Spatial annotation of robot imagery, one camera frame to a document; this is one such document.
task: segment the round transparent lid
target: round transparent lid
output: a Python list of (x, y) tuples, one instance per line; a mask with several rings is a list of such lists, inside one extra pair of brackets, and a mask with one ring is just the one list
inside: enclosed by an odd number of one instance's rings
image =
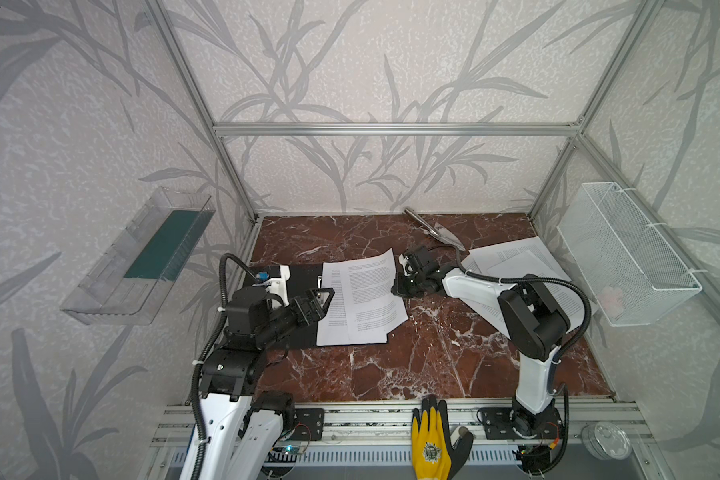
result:
[(632, 445), (624, 430), (611, 422), (598, 422), (595, 425), (595, 439), (605, 453), (616, 460), (623, 460), (632, 452)]

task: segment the floral wallpaper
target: floral wallpaper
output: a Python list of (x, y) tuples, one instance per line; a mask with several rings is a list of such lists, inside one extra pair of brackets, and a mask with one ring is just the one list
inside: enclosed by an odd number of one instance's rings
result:
[[(250, 232), (141, 6), (0, 1), (0, 478), (133, 478)], [(217, 211), (153, 323), (60, 312), (157, 186)]]
[[(720, 2), (664, 2), (586, 134), (720, 283)], [(602, 178), (576, 154), (534, 219), (572, 276), (556, 226), (582, 181)], [(588, 337), (675, 477), (720, 480), (720, 326), (700, 300), (651, 326), (596, 316)]]
[[(165, 1), (216, 122), (576, 121), (637, 3)], [(562, 145), (226, 141), (256, 208), (290, 214), (527, 211)]]

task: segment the stack of paper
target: stack of paper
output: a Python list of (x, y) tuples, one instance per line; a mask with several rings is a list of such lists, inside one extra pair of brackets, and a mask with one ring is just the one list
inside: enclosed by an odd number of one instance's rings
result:
[(408, 319), (403, 299), (392, 294), (392, 249), (384, 254), (322, 264), (322, 287), (336, 294), (318, 323), (317, 345), (386, 343), (387, 333)]
[[(467, 270), (499, 278), (534, 274), (570, 280), (538, 236), (472, 249), (470, 255), (463, 259), (461, 264)], [(570, 318), (568, 331), (581, 325), (584, 320), (584, 304), (581, 302), (581, 298), (564, 286), (551, 283), (545, 283), (545, 285)], [(488, 305), (471, 300), (464, 302), (497, 330), (509, 336), (495, 299), (486, 299)]]

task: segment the yellow glove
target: yellow glove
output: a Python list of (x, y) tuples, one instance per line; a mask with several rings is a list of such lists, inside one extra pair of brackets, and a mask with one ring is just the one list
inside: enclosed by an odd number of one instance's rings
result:
[(474, 437), (471, 433), (451, 446), (448, 405), (445, 400), (427, 396), (422, 411), (413, 410), (411, 443), (413, 468), (418, 480), (451, 480), (467, 461)]

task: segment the black clipboard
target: black clipboard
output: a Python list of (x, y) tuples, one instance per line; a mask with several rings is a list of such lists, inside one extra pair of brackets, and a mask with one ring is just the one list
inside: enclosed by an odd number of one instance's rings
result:
[[(291, 277), (286, 281), (288, 296), (304, 295), (313, 288), (318, 288), (318, 278), (322, 275), (322, 264), (290, 265)], [(280, 265), (252, 266), (254, 273), (265, 272), (269, 278), (280, 278)], [(253, 284), (253, 279), (246, 275), (244, 286)], [(296, 329), (288, 337), (274, 345), (276, 349), (311, 349), (317, 347), (317, 323), (306, 328)]]

